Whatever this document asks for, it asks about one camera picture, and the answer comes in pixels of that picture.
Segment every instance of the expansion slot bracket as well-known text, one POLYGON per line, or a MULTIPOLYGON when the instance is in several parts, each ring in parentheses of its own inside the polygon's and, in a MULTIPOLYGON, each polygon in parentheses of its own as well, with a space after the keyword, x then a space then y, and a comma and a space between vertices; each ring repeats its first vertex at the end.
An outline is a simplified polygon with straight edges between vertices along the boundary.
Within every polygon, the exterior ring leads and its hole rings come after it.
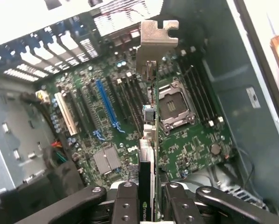
POLYGON ((136 72, 142 74, 143 80, 151 80, 153 67, 160 62, 169 50, 178 45, 178 38, 168 36, 168 31, 178 29, 177 20, 163 21, 163 29, 158 29, 158 22, 145 20, 141 22, 141 46, 136 54, 136 72))

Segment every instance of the black ram slot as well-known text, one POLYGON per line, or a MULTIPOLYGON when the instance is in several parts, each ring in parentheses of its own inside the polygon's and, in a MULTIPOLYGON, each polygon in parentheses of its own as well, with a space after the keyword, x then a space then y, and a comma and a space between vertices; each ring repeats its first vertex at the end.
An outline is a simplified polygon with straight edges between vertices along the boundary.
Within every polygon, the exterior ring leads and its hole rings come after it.
POLYGON ((207 109, 207 105, 206 105, 206 102, 205 102, 205 99, 204 99, 203 92, 201 90, 201 86, 199 85, 199 83, 197 82, 197 80, 195 78, 193 68, 189 70, 189 72, 187 73, 187 76, 188 76, 188 78, 190 79, 191 83, 194 86, 195 92, 197 93, 197 96, 198 96, 199 103, 200 103, 200 105, 203 109, 206 120, 208 121, 208 120, 211 119, 211 117, 210 117, 208 109, 207 109))
POLYGON ((124 82, 125 90, 127 91, 128 97, 129 97, 130 102, 131 102, 131 104, 132 104, 133 111, 135 112, 135 116, 137 117, 137 119, 138 119, 138 121, 139 121, 140 127, 143 127, 143 119, 142 119, 142 116, 141 116, 141 112, 140 112, 139 109, 137 108, 136 103, 135 103, 135 101, 134 101, 135 96, 134 96, 134 94, 130 91, 127 80, 126 80, 126 79, 123 79, 123 82, 124 82))
POLYGON ((213 111, 211 103, 210 103, 211 99, 209 98, 209 95, 207 94, 207 89, 205 88, 203 82, 201 81, 201 78, 200 78, 201 74, 199 73, 199 71, 196 68, 197 61, 194 60, 194 58, 191 58, 188 56, 186 57, 186 59, 187 59, 187 63, 191 63, 194 65, 194 67, 192 69, 192 76, 195 79, 197 86, 201 92, 201 97, 202 97, 205 107, 207 109, 207 113, 209 114, 209 119, 214 119, 215 114, 214 114, 214 111, 213 111))
POLYGON ((133 79, 134 79, 134 83, 135 83, 135 86, 136 86, 136 88, 137 88, 137 92, 138 92, 138 94, 139 94, 139 97, 140 97, 140 99, 141 99, 142 104, 143 104, 143 105, 148 104, 149 101, 148 101, 146 95, 143 94, 143 92, 142 92, 142 90, 141 90, 141 88, 140 88, 139 82, 138 82, 138 80, 137 80, 137 78, 136 78, 136 74, 133 75, 133 79))
POLYGON ((190 72, 190 70, 192 69, 190 64, 187 64, 183 58, 179 58, 179 66, 181 68, 181 71, 183 73, 183 77, 185 80, 185 83, 187 85, 187 88, 191 94, 195 109, 197 110, 198 116, 201 120, 201 122, 206 122, 207 121, 207 115, 204 111, 203 106, 200 105, 200 100, 199 97, 197 95, 197 92, 195 90, 195 87, 193 85, 193 82, 190 80, 188 73, 190 72))
POLYGON ((124 105, 122 104, 122 102, 119 100, 119 97, 117 95, 117 92, 115 91, 114 89, 114 86, 113 86, 113 83, 111 81, 111 78, 109 76, 106 77, 106 81, 107 81, 107 84, 110 88, 110 91, 114 97, 114 100, 116 101, 116 103, 118 104, 118 107, 119 107, 119 113, 123 115, 123 118, 124 118, 124 121, 127 121, 128 120, 128 117, 126 115, 126 112, 125 112, 125 109, 124 109, 124 105))
POLYGON ((78 103, 71 91, 66 93, 66 99, 69 101, 70 105, 72 106, 72 109, 74 112, 74 117, 77 117, 77 119, 78 119, 78 125, 80 125, 81 129, 84 132, 89 132, 87 126, 85 125, 85 122, 84 122, 85 120, 84 120, 82 111, 80 110, 78 103))
POLYGON ((201 82, 203 83, 203 86, 205 87, 205 91, 206 91, 206 94, 207 94, 207 96, 208 96, 209 103, 210 103, 210 105, 211 105, 211 107, 212 107, 213 113, 214 113, 215 117, 218 117, 218 116, 221 115, 221 114, 217 111, 217 108, 216 108, 216 106, 215 106, 215 104, 214 104, 214 100, 213 100, 213 98, 212 98, 213 96, 210 94, 209 87, 211 86, 211 84, 210 84, 210 81, 209 81, 209 79, 208 79, 208 77, 207 77, 207 72, 206 72, 206 70, 205 70, 205 67, 204 67, 202 61, 197 62, 197 63, 196 63, 196 66, 197 66, 197 68, 198 68, 198 69, 201 71, 201 73, 202 73, 202 74, 200 75, 200 79, 201 79, 201 82))
POLYGON ((94 90, 93 86, 90 83, 86 84, 87 90, 89 92, 89 94, 91 95, 91 97, 93 98, 93 100, 97 100, 97 93, 94 90))
POLYGON ((135 87, 135 85, 133 83, 133 80, 131 78, 129 79, 129 88, 131 88, 131 92, 132 92, 133 96, 135 97, 135 101, 137 103, 137 107, 139 109, 141 109, 143 107, 143 104, 141 102, 141 99, 139 97, 138 91, 137 91, 137 89, 136 89, 136 87, 135 87))
POLYGON ((90 122, 91 127, 93 127, 92 130, 93 131, 97 130, 98 129, 98 125, 97 125, 97 123, 96 123, 96 121, 94 119, 93 111, 92 111, 92 109, 90 108, 90 106, 89 106, 89 104, 87 102, 85 93, 81 89, 77 89, 77 93, 81 97, 81 102, 83 104, 83 107, 85 109, 86 115, 88 117, 88 121, 90 122))
POLYGON ((136 116, 136 114, 133 112, 134 110, 132 109, 132 106, 130 104, 130 100, 127 97, 127 93, 125 92, 122 83, 119 84, 119 87, 121 89, 121 97, 125 100, 125 103, 128 105, 128 108, 129 108, 129 110, 131 112, 131 115, 132 115, 134 124, 135 124, 135 126, 137 128, 137 131, 141 135, 142 134, 142 131, 141 131, 142 128, 139 126, 140 121, 138 120, 138 117, 136 116))

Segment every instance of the white label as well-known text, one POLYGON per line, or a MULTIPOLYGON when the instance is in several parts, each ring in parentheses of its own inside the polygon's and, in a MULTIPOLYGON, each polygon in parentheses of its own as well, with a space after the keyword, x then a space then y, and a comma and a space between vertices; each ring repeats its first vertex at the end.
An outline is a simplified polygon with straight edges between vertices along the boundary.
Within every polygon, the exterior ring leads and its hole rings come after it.
POLYGON ((250 98, 250 102, 253 108, 261 108, 261 105, 258 101, 258 97, 256 96, 255 90, 253 87, 246 88, 247 94, 250 98))

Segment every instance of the ram slot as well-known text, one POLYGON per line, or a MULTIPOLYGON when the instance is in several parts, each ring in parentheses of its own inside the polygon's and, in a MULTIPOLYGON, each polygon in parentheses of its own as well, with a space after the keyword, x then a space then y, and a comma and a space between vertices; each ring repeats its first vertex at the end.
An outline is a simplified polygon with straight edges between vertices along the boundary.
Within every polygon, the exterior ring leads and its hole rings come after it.
POLYGON ((202 74, 199 75, 199 79, 200 79, 200 82, 204 86, 204 90, 205 90, 207 98, 209 100, 210 107, 212 108, 214 117, 216 118, 216 117, 220 116, 220 113, 217 111, 217 107, 215 106, 215 103, 214 103, 214 100, 213 100, 213 96, 210 94, 210 89, 211 90, 213 90, 213 89, 212 89, 211 83, 210 83, 210 81, 209 81, 209 79, 207 77, 207 72, 205 70, 205 67, 204 67, 202 61, 198 61, 196 63, 196 66, 198 66, 198 68, 202 72, 202 74))
POLYGON ((207 89, 205 88, 203 82, 200 79, 201 74, 199 74, 199 72, 196 68, 196 66, 198 65, 198 61, 196 59, 194 59, 193 57, 194 56, 186 56, 185 58, 186 58, 186 61, 188 64, 193 64, 193 69, 191 70, 192 77, 195 80, 195 82, 198 86, 198 89, 200 90, 201 97, 203 99, 203 103, 204 103, 207 113, 209 115, 209 120, 212 120, 215 118, 215 114, 214 114, 214 111, 213 111, 211 103, 210 103, 211 99, 209 99, 207 89))
POLYGON ((126 80, 125 78, 123 79, 123 82, 124 82, 125 90, 127 91, 127 94, 128 94, 128 96, 129 96, 130 102, 131 102, 131 104, 132 104, 133 111, 135 112, 135 116, 137 117, 137 120, 139 121, 139 125, 143 127, 142 112, 141 112, 141 110, 137 107, 137 105, 136 105, 136 103, 135 103, 135 96, 134 96, 133 92, 130 91, 128 82, 127 82, 127 80, 126 80))
POLYGON ((202 87, 200 86, 200 84, 197 82, 197 79, 194 75, 194 70, 193 68, 191 68, 188 72, 187 72, 187 76, 190 79, 190 81, 192 82, 195 91, 198 95, 198 99, 199 99, 199 103, 201 104, 201 107, 203 109, 204 115, 206 116, 206 121, 211 120, 209 111, 207 109, 207 105, 206 105, 206 101, 204 99, 204 92, 202 91, 202 87))
POLYGON ((111 103, 110 103, 110 101, 108 99, 108 96, 106 94, 106 91, 104 89, 104 86, 103 86, 101 80, 98 79, 96 81, 96 84, 98 86, 98 90, 100 92, 100 95, 102 97, 103 103, 104 103, 105 108, 107 110, 108 116, 109 116, 109 118, 111 120, 112 126, 115 127, 119 132, 125 133, 123 130, 121 130, 120 124, 119 124, 119 122, 116 119, 113 107, 112 107, 112 105, 111 105, 111 103))
POLYGON ((93 130, 93 134, 95 136, 97 136, 97 138, 99 140, 105 140, 102 135, 101 135, 101 132, 100 130, 98 129, 98 124, 94 118, 94 113, 93 113, 93 110, 91 109, 91 107, 89 106, 88 102, 87 102, 87 99, 86 99, 86 94, 82 91, 82 89, 77 89, 77 94, 80 96, 81 98, 81 103, 84 107, 84 110, 86 112, 86 115, 87 115, 87 118, 88 118, 88 121, 90 122, 90 125, 92 127, 92 130, 93 130))
POLYGON ((187 65, 186 62, 183 60, 183 58, 178 59, 179 66, 181 68, 183 78, 185 80, 185 83, 187 85, 187 88, 190 92, 191 98, 193 100, 194 107, 196 109, 196 112, 198 113, 198 116, 201 120, 201 122, 206 122, 207 121, 207 115, 206 112, 204 111, 204 107, 200 105, 200 100, 197 95, 197 92, 195 90, 195 86, 193 85, 192 81, 190 80, 188 73, 192 69, 191 65, 187 65))
POLYGON ((93 86, 91 83, 86 83, 86 88, 89 92, 89 94, 91 95, 91 97, 93 98, 93 100, 97 100, 97 93, 96 91, 93 89, 93 86))
POLYGON ((126 115, 126 112, 125 112, 125 109, 124 109, 124 105, 122 104, 122 101, 119 100, 119 97, 117 95, 117 92, 115 91, 114 89, 114 85, 111 81, 111 78, 109 76, 106 77, 106 81, 107 81, 107 84, 110 88, 110 91, 114 97, 114 100, 116 101, 117 105, 118 105, 118 108, 119 108, 119 113, 123 115, 123 118, 124 118, 124 121, 127 121, 128 120, 128 117, 126 115))
POLYGON ((70 105, 72 106, 74 116, 78 119, 78 125, 80 125, 81 130, 83 130, 86 133, 89 133, 88 127, 85 125, 85 118, 83 116, 83 113, 80 110, 76 98, 74 97, 71 91, 66 93, 66 99, 69 101, 70 105))
POLYGON ((148 104, 149 101, 148 101, 146 95, 143 94, 143 92, 142 92, 142 90, 141 90, 141 88, 140 88, 138 79, 136 78, 136 74, 134 74, 132 77, 133 77, 133 80, 134 80, 134 83, 135 83, 135 86, 136 86, 136 88, 137 88, 137 92, 138 92, 138 94, 139 94, 139 97, 140 97, 140 99, 141 99, 142 104, 143 104, 143 105, 148 104))
POLYGON ((63 96, 60 92, 55 93, 54 97, 58 103, 58 107, 62 113, 65 124, 69 130, 70 135, 76 135, 78 133, 72 115, 63 99, 63 96))
POLYGON ((135 124, 135 126, 136 126, 136 129, 137 129, 138 133, 140 134, 140 136, 142 136, 142 131, 141 131, 142 129, 141 129, 140 126, 139 126, 140 121, 138 120, 136 114, 134 113, 134 110, 132 109, 132 106, 131 106, 131 104, 130 104, 130 100, 129 100, 128 96, 127 96, 127 93, 126 93, 125 90, 124 90, 124 87, 123 87, 123 85, 122 85, 122 81, 121 81, 120 79, 118 79, 118 86, 119 86, 120 89, 121 89, 121 94, 122 94, 121 97, 124 99, 124 101, 125 101, 126 104, 128 105, 128 108, 129 108, 129 110, 130 110, 130 112, 131 112, 131 115, 132 115, 134 124, 135 124))

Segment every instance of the green circuit board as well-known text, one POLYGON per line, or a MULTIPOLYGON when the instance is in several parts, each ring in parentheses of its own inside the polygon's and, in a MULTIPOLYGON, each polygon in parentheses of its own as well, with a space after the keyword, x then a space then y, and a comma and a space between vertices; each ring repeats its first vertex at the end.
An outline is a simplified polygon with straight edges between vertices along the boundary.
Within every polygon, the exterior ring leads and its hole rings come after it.
MULTIPOLYGON (((190 80, 186 80, 180 60, 170 53, 159 68, 159 87, 178 81, 185 87, 192 110, 194 123, 176 127, 170 132, 160 132, 158 164, 165 168, 171 180, 185 178, 189 173, 217 164, 233 156, 232 139, 228 126, 222 121, 208 125, 202 120, 207 112, 201 109, 202 94, 198 89, 190 89, 190 80)), ((149 104, 149 86, 135 74, 135 58, 131 51, 112 53, 112 56, 84 63, 74 71, 66 72, 42 83, 52 101, 50 112, 58 116, 58 126, 67 135, 72 154, 82 167, 87 184, 97 184, 109 188, 111 183, 128 178, 128 165, 137 163, 137 144, 143 137, 143 105, 149 104), (111 114, 105 104, 97 81, 100 80, 119 129, 114 127, 111 114), (54 107, 54 94, 61 92, 74 119, 78 134, 70 136, 57 105, 54 107), (99 130, 100 139, 95 131, 99 130), (117 154, 119 165, 106 172, 101 171, 99 153, 109 150, 117 154)), ((212 89, 208 92, 217 111, 219 105, 212 89)))

